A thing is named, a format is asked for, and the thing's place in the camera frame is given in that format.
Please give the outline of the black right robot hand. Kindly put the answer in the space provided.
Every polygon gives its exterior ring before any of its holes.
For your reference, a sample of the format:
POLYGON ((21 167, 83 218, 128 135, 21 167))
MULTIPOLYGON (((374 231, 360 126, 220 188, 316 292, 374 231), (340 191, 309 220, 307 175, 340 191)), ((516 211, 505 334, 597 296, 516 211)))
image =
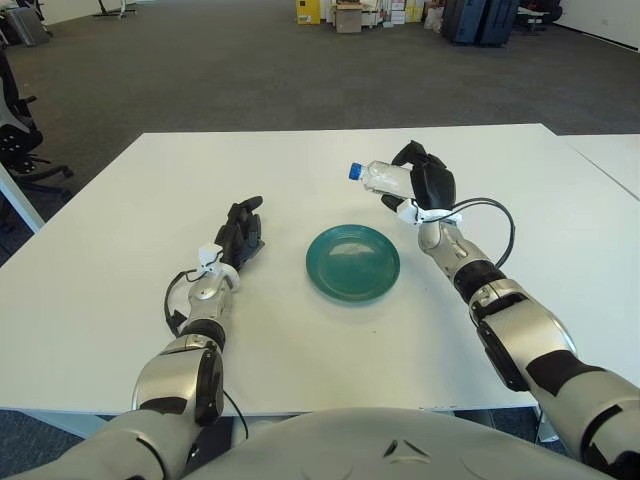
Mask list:
POLYGON ((382 203, 396 211, 405 199, 414 200, 423 210, 450 210, 456 200, 453 173, 422 144, 410 141, 392 160, 391 178, 397 186, 386 187, 382 203))

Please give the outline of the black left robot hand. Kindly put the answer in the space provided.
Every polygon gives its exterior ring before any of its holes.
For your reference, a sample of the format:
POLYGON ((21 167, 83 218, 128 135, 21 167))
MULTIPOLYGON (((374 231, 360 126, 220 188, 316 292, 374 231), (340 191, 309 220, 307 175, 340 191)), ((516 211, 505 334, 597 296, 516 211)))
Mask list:
POLYGON ((262 196, 233 203, 226 223, 216 235, 215 244, 222 248, 221 262, 232 266, 236 271, 240 271, 264 246, 261 219, 256 212, 262 203, 262 196))

